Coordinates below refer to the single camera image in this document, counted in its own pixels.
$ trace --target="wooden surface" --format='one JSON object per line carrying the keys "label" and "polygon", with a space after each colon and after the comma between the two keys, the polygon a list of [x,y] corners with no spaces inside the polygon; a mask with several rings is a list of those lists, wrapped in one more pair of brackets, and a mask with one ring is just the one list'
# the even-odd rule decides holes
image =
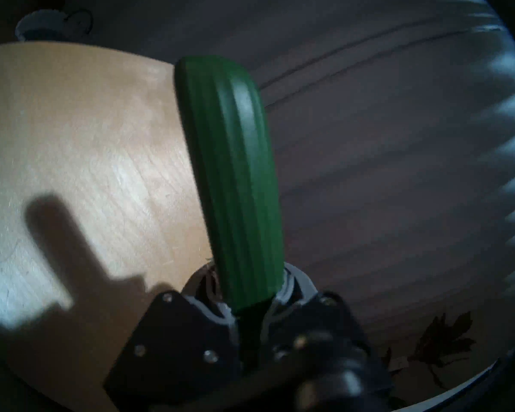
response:
{"label": "wooden surface", "polygon": [[153,296],[211,257],[172,65],[0,46],[0,331],[7,362],[75,411]]}

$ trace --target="black plastic part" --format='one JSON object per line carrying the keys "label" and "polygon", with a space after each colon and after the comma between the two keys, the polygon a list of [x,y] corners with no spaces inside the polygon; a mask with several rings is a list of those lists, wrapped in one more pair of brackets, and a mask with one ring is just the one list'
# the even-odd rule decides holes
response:
{"label": "black plastic part", "polygon": [[[299,335],[312,333],[329,333],[333,341],[329,344],[329,355],[334,362],[339,358],[357,357],[366,353],[365,365],[359,371],[366,381],[367,390],[378,395],[387,395],[392,388],[391,377],[381,360],[372,349],[357,320],[353,317],[342,298],[332,292],[316,295],[309,303],[296,309],[282,321],[270,326],[268,343],[260,354],[262,364],[273,360],[275,352],[290,351]],[[317,373],[328,373],[330,369],[327,354],[321,353],[324,367]]]}
{"label": "black plastic part", "polygon": [[[164,294],[170,294],[171,301],[165,301]],[[216,363],[204,360],[207,350],[217,354]],[[176,405],[201,397],[239,374],[228,327],[212,322],[184,296],[169,291],[153,300],[104,387],[120,412],[139,412],[152,404]]]}

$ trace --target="green ribbed object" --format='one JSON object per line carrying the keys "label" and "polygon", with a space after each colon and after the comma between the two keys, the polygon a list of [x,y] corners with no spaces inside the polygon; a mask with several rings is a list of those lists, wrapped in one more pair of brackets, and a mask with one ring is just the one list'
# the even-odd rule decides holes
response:
{"label": "green ribbed object", "polygon": [[175,66],[177,102],[224,301],[237,314],[283,283],[277,177],[250,75],[216,56]]}

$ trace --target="screw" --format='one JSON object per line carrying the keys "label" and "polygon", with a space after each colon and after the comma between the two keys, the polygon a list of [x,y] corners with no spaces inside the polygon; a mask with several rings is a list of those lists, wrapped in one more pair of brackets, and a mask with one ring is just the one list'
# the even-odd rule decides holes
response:
{"label": "screw", "polygon": [[301,350],[307,345],[307,337],[305,335],[298,335],[294,340],[294,348]]}
{"label": "screw", "polygon": [[136,345],[135,349],[133,350],[133,353],[134,353],[137,357],[143,357],[143,356],[145,356],[145,353],[146,353],[145,346],[144,346],[143,344],[138,344],[138,345]]}
{"label": "screw", "polygon": [[219,360],[219,357],[217,356],[217,353],[213,350],[206,350],[204,352],[204,361],[209,364],[217,363]]}
{"label": "screw", "polygon": [[337,304],[336,300],[334,300],[333,298],[330,298],[330,297],[321,297],[320,302],[322,304],[328,305],[328,306],[334,306]]}

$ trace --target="dried leaf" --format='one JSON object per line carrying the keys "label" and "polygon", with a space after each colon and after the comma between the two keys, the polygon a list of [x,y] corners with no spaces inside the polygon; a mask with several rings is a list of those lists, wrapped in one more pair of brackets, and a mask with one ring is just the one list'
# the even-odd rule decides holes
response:
{"label": "dried leaf", "polygon": [[452,325],[452,339],[459,338],[467,331],[469,331],[469,328],[471,328],[472,323],[473,321],[471,320],[471,312],[462,313],[461,315],[459,315],[454,324]]}
{"label": "dried leaf", "polygon": [[434,337],[434,334],[437,333],[437,327],[439,324],[439,318],[435,316],[433,321],[429,324],[429,326],[426,328],[423,335],[420,337],[420,340],[416,344],[416,349],[414,350],[415,353],[417,353],[419,350],[423,348],[424,345],[427,344],[427,342]]}
{"label": "dried leaf", "polygon": [[433,375],[433,382],[435,383],[435,385],[442,388],[443,390],[446,390],[447,388],[444,386],[444,384],[439,379],[437,374],[433,371],[433,368],[431,367],[431,365],[428,365],[427,369],[429,369],[429,372],[431,373],[431,375]]}
{"label": "dried leaf", "polygon": [[471,351],[473,344],[475,344],[475,340],[471,338],[455,339],[443,346],[442,355],[467,353]]}

